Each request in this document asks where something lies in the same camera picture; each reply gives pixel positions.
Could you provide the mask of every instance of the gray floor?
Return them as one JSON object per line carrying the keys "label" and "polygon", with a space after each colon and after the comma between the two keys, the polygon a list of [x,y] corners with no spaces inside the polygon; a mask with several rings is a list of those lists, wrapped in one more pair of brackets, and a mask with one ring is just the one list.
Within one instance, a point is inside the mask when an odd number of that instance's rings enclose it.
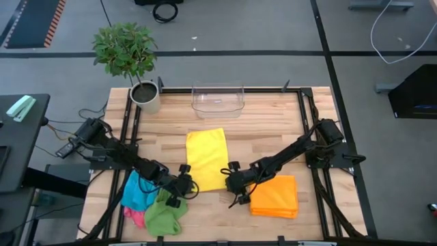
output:
{"label": "gray floor", "polygon": [[[376,28],[375,43],[385,51],[415,49],[437,21],[428,1],[416,0],[407,13],[387,12]],[[5,26],[17,0],[2,3],[0,28]],[[112,23],[136,21],[153,31],[160,51],[299,50],[321,51],[311,4],[307,0],[186,0],[174,23],[152,20],[150,6],[130,0],[104,0]],[[378,12],[349,11],[348,0],[319,0],[320,14],[332,51],[371,51],[369,32]],[[61,22],[48,49],[0,52],[86,52],[92,34],[108,25],[99,0],[67,1]],[[437,50],[436,35],[425,45]],[[420,65],[435,57],[413,57],[388,66],[378,57],[334,57],[358,152],[367,156],[363,172],[380,238],[437,242],[437,219],[425,205],[437,200],[432,179],[436,159],[437,122],[396,120],[388,99],[373,93],[377,82],[400,83]],[[79,120],[83,107],[99,109],[111,87],[127,87],[121,77],[92,66],[92,58],[0,59],[0,94],[44,92],[51,95],[47,117]],[[245,85],[330,85],[323,57],[160,57],[148,79],[161,76],[166,86],[189,86],[194,81],[242,81]],[[73,131],[77,125],[57,125]],[[47,128],[37,144],[54,152],[63,142]],[[35,150],[31,166],[43,169],[62,161]],[[37,239],[42,243],[71,241],[77,219],[41,223]]]}

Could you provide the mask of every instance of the green cloth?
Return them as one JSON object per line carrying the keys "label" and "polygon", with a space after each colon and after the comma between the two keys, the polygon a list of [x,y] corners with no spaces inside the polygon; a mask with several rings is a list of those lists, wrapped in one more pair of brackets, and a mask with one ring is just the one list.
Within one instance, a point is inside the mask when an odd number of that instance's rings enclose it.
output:
{"label": "green cloth", "polygon": [[170,192],[161,189],[145,212],[145,225],[152,236],[177,235],[182,231],[178,219],[188,211],[186,200],[181,199],[179,208],[172,208],[165,205],[170,196]]}

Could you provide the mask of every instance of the dark floor mat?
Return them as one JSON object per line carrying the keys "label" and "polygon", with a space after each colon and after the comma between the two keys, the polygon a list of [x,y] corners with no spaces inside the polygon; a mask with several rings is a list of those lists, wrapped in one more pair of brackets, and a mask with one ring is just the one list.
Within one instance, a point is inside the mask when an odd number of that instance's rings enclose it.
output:
{"label": "dark floor mat", "polygon": [[65,0],[26,0],[6,38],[7,49],[49,47],[55,35]]}

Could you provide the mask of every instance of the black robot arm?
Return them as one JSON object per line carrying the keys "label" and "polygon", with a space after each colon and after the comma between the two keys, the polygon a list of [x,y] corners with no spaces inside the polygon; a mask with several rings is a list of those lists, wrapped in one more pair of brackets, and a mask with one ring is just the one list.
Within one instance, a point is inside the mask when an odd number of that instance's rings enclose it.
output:
{"label": "black robot arm", "polygon": [[105,156],[86,157],[90,161],[102,160],[107,156],[116,163],[134,169],[140,177],[152,182],[156,187],[167,190],[172,196],[167,200],[167,205],[179,207],[179,197],[184,199],[193,189],[189,165],[181,165],[178,176],[171,175],[168,167],[155,160],[141,158],[129,146],[122,143],[112,135],[112,128],[102,120],[88,119],[76,132],[76,137],[69,139],[74,146],[84,146],[90,150],[104,150]]}
{"label": "black robot arm", "polygon": [[[316,132],[320,136],[318,142],[312,141],[311,136]],[[263,157],[249,165],[250,168],[239,170],[240,164],[236,161],[229,163],[229,169],[222,169],[223,174],[229,175],[226,178],[227,190],[236,195],[233,205],[249,203],[250,194],[246,188],[251,184],[260,184],[270,180],[281,171],[282,166],[306,152],[313,152],[321,160],[329,160],[332,156],[331,148],[341,143],[343,135],[335,126],[333,120],[322,119],[305,135],[300,136],[297,141],[280,151],[274,156]]]}

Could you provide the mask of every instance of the black table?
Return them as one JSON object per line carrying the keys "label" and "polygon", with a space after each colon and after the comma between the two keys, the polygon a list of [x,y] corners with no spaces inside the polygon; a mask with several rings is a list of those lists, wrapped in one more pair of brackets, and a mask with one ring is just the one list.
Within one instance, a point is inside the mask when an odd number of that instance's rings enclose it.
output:
{"label": "black table", "polygon": [[29,95],[36,102],[24,120],[18,123],[7,116],[6,111],[23,96],[0,96],[0,114],[3,118],[0,146],[11,147],[6,165],[0,174],[0,193],[16,191],[21,186],[50,100],[48,94]]}
{"label": "black table", "polygon": [[[9,232],[24,223],[35,188],[85,198],[87,186],[28,167],[50,96],[29,94],[36,99],[22,122],[15,122],[6,111],[24,95],[0,96],[0,146],[9,146],[8,159],[0,173],[0,232]],[[13,246],[20,243],[24,226],[14,230]]]}

